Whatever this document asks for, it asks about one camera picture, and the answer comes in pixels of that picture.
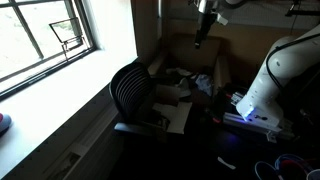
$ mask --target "wall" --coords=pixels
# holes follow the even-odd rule
[[[195,34],[197,22],[185,20],[168,20],[166,35],[168,43],[175,33]],[[304,31],[294,31],[293,35]],[[208,34],[221,39],[220,54],[228,57],[233,81],[250,83],[259,70],[272,44],[283,36],[289,35],[288,29],[215,24]]]
[[[131,0],[138,60],[147,65],[159,52],[158,1]]]

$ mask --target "window pane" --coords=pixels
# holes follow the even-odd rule
[[[39,61],[27,33],[12,8],[0,9],[0,78]]]
[[[49,24],[69,19],[64,1],[20,6],[20,10],[44,57],[62,52],[61,43]]]

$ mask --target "paper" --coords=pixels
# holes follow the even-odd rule
[[[187,122],[192,103],[179,102],[178,106],[155,103],[153,109],[160,111],[170,120],[167,132],[184,134],[184,126]]]

